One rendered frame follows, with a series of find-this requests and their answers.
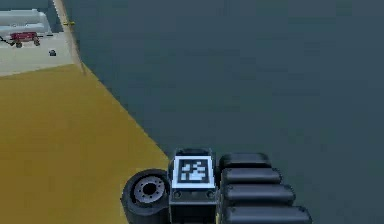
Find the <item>red toy wagon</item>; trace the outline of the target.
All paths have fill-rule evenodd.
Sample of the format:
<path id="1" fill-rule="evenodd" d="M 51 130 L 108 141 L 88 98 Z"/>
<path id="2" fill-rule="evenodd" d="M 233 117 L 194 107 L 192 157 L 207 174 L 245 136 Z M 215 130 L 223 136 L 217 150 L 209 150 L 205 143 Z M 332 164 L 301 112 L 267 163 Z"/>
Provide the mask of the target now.
<path id="1" fill-rule="evenodd" d="M 0 41 L 5 42 L 10 46 L 16 46 L 17 48 L 21 48 L 23 46 L 23 42 L 33 42 L 35 46 L 40 45 L 39 36 L 36 32 L 12 33 L 9 39 L 4 39 L 0 36 Z"/>

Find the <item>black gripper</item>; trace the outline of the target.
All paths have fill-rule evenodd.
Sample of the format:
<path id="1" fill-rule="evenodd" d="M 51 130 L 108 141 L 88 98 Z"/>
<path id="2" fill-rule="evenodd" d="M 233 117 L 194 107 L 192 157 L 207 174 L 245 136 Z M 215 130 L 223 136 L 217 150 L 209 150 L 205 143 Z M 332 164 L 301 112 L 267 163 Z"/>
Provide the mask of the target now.
<path id="1" fill-rule="evenodd" d="M 170 224 L 167 172 L 146 169 L 126 182 L 120 202 L 129 224 Z"/>

